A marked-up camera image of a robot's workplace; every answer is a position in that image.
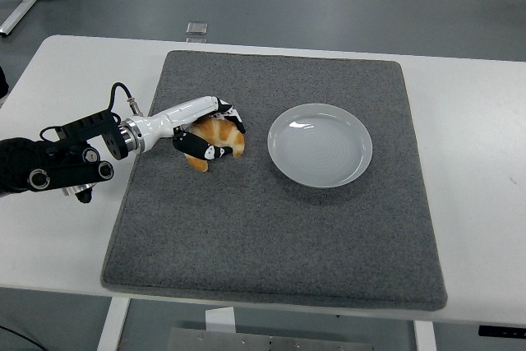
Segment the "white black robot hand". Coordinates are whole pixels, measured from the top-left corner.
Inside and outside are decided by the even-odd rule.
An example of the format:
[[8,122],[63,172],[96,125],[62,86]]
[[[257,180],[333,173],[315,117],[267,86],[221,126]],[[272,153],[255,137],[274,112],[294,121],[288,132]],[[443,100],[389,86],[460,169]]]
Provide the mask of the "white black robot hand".
[[238,111],[214,96],[178,104],[149,117],[125,121],[135,142],[134,151],[146,152],[161,138],[172,138],[176,150],[195,159],[212,160],[244,151],[245,128]]

